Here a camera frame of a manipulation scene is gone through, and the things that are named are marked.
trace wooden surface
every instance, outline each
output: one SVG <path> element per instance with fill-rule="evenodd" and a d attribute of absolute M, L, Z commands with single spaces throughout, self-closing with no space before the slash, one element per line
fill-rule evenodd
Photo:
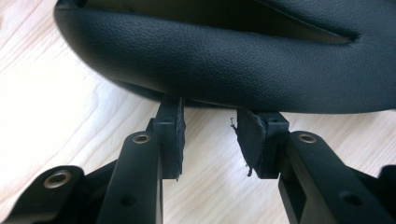
<path fill-rule="evenodd" d="M 0 1 L 0 220 L 45 170 L 89 173 L 114 161 L 158 104 L 104 80 L 70 50 L 53 0 Z M 321 135 L 340 158 L 377 175 L 396 163 L 396 113 L 284 114 L 291 129 Z M 186 109 L 183 175 L 164 181 L 165 223 L 288 223 L 277 181 L 248 178 L 232 110 Z"/>

